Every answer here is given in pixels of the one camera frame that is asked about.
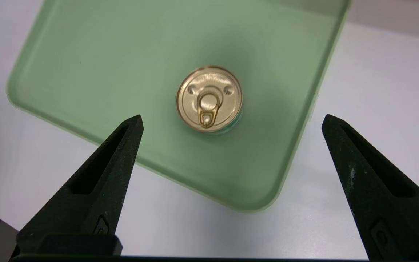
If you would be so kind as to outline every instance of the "gold can lid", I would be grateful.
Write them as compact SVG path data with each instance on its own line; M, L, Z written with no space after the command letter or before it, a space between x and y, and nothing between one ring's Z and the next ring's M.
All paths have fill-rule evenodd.
M216 132L236 121L242 107L242 90L233 74L208 66L193 71L177 92L177 111L191 128Z

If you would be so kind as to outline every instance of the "white surface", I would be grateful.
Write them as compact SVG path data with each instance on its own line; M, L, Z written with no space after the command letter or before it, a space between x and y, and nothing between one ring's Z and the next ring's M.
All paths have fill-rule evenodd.
M95 146L13 108L5 84L40 7L0 0L0 218L16 229ZM419 1L356 0L278 200L240 214L136 166L123 255L366 259L321 122L348 121L419 185Z

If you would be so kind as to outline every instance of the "pull tab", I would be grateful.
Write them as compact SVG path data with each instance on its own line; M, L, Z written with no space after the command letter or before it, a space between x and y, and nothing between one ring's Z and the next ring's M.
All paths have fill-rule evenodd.
M204 128L210 128L216 121L221 103L219 97L213 93L202 94L198 99L198 121Z

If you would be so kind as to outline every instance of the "can lid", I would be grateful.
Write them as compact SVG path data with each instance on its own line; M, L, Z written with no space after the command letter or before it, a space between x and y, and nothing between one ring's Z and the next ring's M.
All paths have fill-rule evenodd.
M242 107L242 90L233 74L208 66L193 71L177 92L177 111L193 129L210 133L231 124Z

